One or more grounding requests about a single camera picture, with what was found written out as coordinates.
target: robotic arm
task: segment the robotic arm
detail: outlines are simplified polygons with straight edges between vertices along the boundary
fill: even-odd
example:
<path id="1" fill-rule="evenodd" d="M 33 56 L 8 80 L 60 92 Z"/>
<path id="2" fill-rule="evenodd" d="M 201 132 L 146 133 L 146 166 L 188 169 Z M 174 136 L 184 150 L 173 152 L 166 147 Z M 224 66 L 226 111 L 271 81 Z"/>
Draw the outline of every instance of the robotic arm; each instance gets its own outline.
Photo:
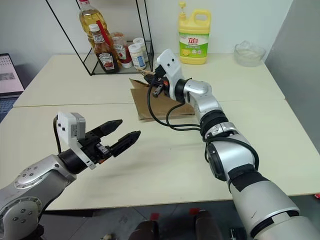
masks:
<path id="1" fill-rule="evenodd" d="M 44 232 L 38 224 L 41 214 L 77 179 L 77 174 L 86 168 L 94 169 L 111 156 L 117 157 L 138 140 L 140 131 L 134 131 L 112 146 L 103 146 L 101 138 L 121 123 L 108 121 L 86 133 L 86 121 L 80 114 L 59 112 L 57 133 L 70 149 L 27 167 L 0 190 L 0 240 L 38 239 Z"/>
<path id="2" fill-rule="evenodd" d="M 319 232 L 300 216 L 291 199 L 258 172 L 258 154 L 229 122 L 212 95 L 211 86 L 203 81 L 184 80 L 180 63 L 169 49 L 157 58 L 157 63 L 155 77 L 164 79 L 166 94 L 194 108 L 212 173 L 227 182 L 247 233 L 255 240 L 320 239 Z"/>

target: laptop screen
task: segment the laptop screen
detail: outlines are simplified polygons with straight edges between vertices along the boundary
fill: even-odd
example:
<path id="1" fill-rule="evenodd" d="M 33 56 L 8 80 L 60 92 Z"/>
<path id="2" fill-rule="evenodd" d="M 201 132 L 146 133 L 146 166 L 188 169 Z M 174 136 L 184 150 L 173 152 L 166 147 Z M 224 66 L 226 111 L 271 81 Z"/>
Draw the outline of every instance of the laptop screen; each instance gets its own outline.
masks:
<path id="1" fill-rule="evenodd" d="M 24 91 L 8 53 L 0 54 L 0 97 L 15 97 Z"/>

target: cooking oil bottle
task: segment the cooking oil bottle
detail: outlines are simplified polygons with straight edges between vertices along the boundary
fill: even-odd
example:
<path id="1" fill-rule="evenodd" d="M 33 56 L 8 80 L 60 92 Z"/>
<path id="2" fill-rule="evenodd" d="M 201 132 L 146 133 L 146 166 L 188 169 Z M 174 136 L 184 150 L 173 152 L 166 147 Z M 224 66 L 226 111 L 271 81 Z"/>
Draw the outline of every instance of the cooking oil bottle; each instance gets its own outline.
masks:
<path id="1" fill-rule="evenodd" d="M 187 18 L 184 8 L 186 2 L 179 2 L 179 48 L 180 61 L 184 64 L 204 64 L 207 60 L 211 13 L 206 9 L 195 9 Z M 205 20 L 197 19 L 205 15 Z"/>
<path id="2" fill-rule="evenodd" d="M 102 26 L 109 38 L 109 42 L 111 43 L 111 48 L 112 48 L 114 43 L 112 41 L 112 38 L 110 37 L 110 34 L 107 29 L 107 24 L 102 14 L 99 12 L 99 10 L 97 10 L 95 7 L 90 5 L 89 0 L 79 0 L 79 3 L 81 6 L 80 13 L 79 13 L 80 22 L 83 30 L 88 35 L 88 41 L 90 42 L 92 49 L 95 48 L 95 41 L 92 37 L 92 33 L 90 32 L 89 25 L 96 24 L 98 20 L 100 20 L 100 22 L 102 23 Z"/>

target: white bottle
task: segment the white bottle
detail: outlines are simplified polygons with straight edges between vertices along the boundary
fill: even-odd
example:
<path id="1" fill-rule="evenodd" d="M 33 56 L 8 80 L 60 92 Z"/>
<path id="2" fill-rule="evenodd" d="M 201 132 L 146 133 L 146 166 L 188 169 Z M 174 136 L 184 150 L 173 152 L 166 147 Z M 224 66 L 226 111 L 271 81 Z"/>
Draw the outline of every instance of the white bottle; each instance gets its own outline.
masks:
<path id="1" fill-rule="evenodd" d="M 149 61 L 149 58 L 148 58 L 148 52 L 146 49 L 145 40 L 143 39 L 143 37 L 137 37 L 137 38 L 133 39 L 133 43 L 140 45 L 142 52 L 143 52 L 144 61 L 147 63 Z"/>
<path id="2" fill-rule="evenodd" d="M 146 62 L 140 44 L 132 44 L 128 47 L 133 66 L 136 69 L 145 69 Z"/>

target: laptop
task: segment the laptop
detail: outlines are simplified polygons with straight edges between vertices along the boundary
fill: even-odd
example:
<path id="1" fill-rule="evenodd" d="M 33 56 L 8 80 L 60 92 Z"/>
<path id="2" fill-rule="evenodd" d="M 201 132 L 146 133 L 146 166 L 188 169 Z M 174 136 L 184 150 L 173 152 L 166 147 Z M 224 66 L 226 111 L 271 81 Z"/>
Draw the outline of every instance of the laptop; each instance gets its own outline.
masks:
<path id="1" fill-rule="evenodd" d="M 0 122 L 24 90 L 10 55 L 0 54 Z"/>

